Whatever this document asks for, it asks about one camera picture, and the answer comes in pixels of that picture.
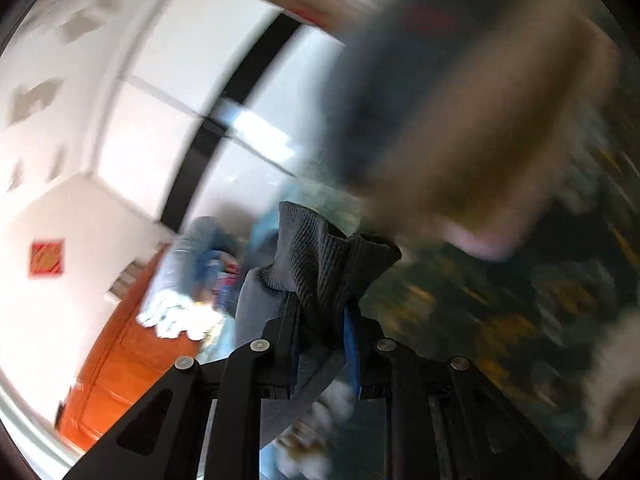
black vertical stripe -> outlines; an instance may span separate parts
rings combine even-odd
[[[287,14],[279,14],[244,56],[207,115],[212,116],[222,99],[244,104],[262,74],[300,25],[301,23],[295,18]],[[220,139],[225,134],[225,126],[208,118],[203,119],[200,123],[175,176],[174,184],[160,217],[160,221],[169,229],[175,232],[180,229],[200,179],[207,169]]]

